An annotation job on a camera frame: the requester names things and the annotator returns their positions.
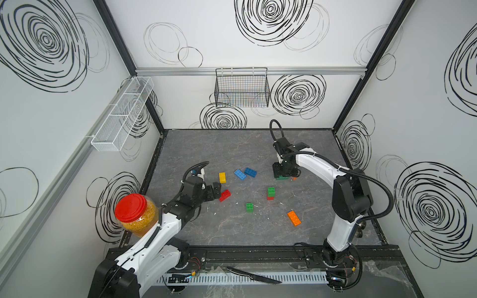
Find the orange long lego brick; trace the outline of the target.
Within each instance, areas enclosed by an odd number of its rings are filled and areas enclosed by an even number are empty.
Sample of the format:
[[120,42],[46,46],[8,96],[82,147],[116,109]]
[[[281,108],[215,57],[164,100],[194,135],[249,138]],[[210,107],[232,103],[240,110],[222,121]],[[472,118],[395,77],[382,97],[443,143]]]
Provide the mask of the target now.
[[297,227],[299,225],[301,225],[301,220],[299,219],[299,217],[297,216],[297,214],[294,212],[294,211],[290,211],[287,213],[287,216],[288,218],[290,219],[291,223]]

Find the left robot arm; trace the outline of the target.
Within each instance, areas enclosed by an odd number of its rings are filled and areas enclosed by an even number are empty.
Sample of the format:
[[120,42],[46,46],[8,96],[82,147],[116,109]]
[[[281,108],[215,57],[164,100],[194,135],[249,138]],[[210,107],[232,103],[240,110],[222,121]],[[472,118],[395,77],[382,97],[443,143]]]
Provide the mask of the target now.
[[187,243],[175,235],[193,219],[202,203],[221,198],[222,185],[207,185],[201,175],[184,178],[180,192],[167,204],[155,226],[114,260],[96,268],[89,298],[141,298],[172,268],[188,263]]

